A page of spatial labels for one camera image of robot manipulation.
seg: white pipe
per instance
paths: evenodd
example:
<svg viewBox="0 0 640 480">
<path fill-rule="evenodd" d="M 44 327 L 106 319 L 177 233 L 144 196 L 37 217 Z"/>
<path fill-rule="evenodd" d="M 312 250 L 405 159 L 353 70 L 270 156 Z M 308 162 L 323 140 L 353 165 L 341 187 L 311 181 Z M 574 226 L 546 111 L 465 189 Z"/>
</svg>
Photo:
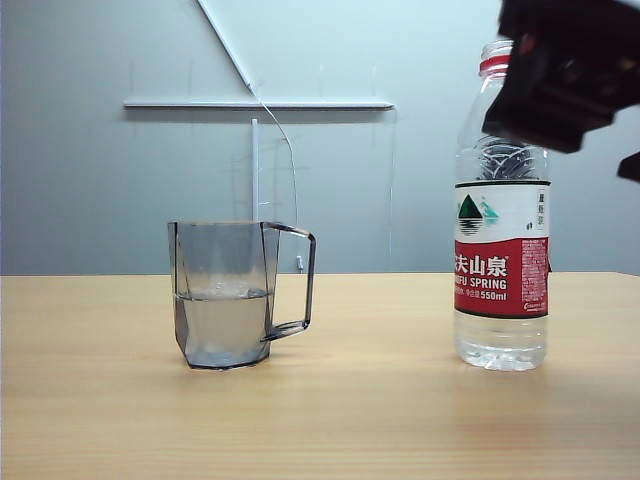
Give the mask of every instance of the white pipe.
<svg viewBox="0 0 640 480">
<path fill-rule="evenodd" d="M 258 119 L 251 119 L 251 173 L 252 173 L 252 186 L 253 186 L 253 197 L 252 197 L 252 218 L 253 221 L 258 221 L 259 212 L 259 202 L 260 202 L 260 124 L 258 124 Z"/>
<path fill-rule="evenodd" d="M 264 102 L 272 110 L 390 110 L 393 103 L 383 100 L 350 100 L 350 101 L 304 101 L 291 100 L 283 102 Z M 146 100 L 128 99 L 125 108 L 213 108 L 227 110 L 262 110 L 263 105 L 254 101 L 208 102 L 196 100 Z"/>
<path fill-rule="evenodd" d="M 196 0 L 196 1 L 198 2 L 198 5 L 200 5 L 200 8 L 202 9 L 202 12 L 204 13 L 205 17 L 207 17 L 207 20 L 209 21 L 211 28 L 213 28 L 213 31 L 218 36 L 218 40 L 220 40 L 220 43 L 222 44 L 224 51 L 227 52 L 227 55 L 229 56 L 231 63 L 233 63 L 233 66 L 236 67 L 236 71 L 238 72 L 238 75 L 240 75 L 240 78 L 242 79 L 242 82 L 244 83 L 245 87 L 247 87 L 247 90 L 249 90 L 249 92 L 251 92 L 251 94 L 255 96 L 255 92 L 253 91 L 253 86 L 249 81 L 249 77 L 247 76 L 244 69 L 240 65 L 240 61 L 238 60 L 238 57 L 236 57 L 235 54 L 233 53 L 233 50 L 231 50 L 231 47 L 227 43 L 227 40 L 225 39 L 224 35 L 222 34 L 222 30 L 220 30 L 220 27 L 216 24 L 216 21 L 213 19 L 213 13 L 207 8 L 203 0 Z"/>
</svg>

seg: table surface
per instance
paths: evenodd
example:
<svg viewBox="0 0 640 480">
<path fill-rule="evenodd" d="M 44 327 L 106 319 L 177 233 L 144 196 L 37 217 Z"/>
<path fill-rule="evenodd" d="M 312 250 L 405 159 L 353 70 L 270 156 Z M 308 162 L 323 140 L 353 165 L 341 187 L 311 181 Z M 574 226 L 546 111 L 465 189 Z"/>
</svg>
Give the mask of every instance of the table surface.
<svg viewBox="0 0 640 480">
<path fill-rule="evenodd" d="M 183 361 L 166 276 L 4 277 L 3 478 L 640 478 L 640 277 L 550 282 L 533 371 L 456 358 L 451 274 L 357 274 L 216 372 Z M 278 289 L 301 314 L 304 278 Z"/>
</svg>

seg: light gray wall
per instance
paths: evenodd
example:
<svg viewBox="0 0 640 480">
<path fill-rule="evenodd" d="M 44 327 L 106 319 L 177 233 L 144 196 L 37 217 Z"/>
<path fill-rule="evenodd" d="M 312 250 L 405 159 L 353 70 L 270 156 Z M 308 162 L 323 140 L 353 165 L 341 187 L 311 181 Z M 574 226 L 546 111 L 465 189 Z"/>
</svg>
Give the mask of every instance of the light gray wall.
<svg viewBox="0 0 640 480">
<path fill-rule="evenodd" d="M 397 105 L 278 114 L 318 269 L 450 271 L 456 135 L 499 1 L 209 5 L 265 98 Z M 130 96 L 250 99 L 193 0 L 4 0 L 2 29 L 5 274 L 166 272 L 167 220 L 250 216 L 255 114 L 122 108 Z M 640 274 L 640 185 L 615 177 L 640 148 L 639 120 L 625 111 L 580 153 L 553 155 L 556 270 Z M 293 222 L 271 124 L 261 155 L 277 202 L 263 214 Z M 285 247 L 291 268 L 303 245 Z"/>
</svg>

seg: plastic water bottle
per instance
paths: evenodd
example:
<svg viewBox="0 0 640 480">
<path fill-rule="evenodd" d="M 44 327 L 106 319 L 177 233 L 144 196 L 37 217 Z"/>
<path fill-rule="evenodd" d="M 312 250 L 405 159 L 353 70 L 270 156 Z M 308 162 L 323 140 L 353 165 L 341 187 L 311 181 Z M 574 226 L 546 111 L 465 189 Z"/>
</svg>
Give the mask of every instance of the plastic water bottle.
<svg viewBox="0 0 640 480">
<path fill-rule="evenodd" d="M 547 152 L 482 133 L 510 52 L 510 41 L 483 49 L 482 87 L 456 159 L 456 351 L 464 361 L 491 370 L 535 368 L 546 353 Z"/>
</svg>

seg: mountain logo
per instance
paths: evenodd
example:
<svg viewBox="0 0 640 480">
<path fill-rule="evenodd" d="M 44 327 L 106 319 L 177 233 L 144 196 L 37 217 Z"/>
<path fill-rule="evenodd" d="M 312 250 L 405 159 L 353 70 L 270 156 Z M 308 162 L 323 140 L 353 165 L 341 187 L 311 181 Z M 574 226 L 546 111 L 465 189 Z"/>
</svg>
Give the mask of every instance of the mountain logo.
<svg viewBox="0 0 640 480">
<path fill-rule="evenodd" d="M 495 225 L 499 218 L 500 215 L 484 200 L 478 208 L 471 195 L 467 195 L 462 205 L 458 206 L 458 227 L 463 235 L 477 233 L 483 224 L 487 227 Z"/>
</svg>

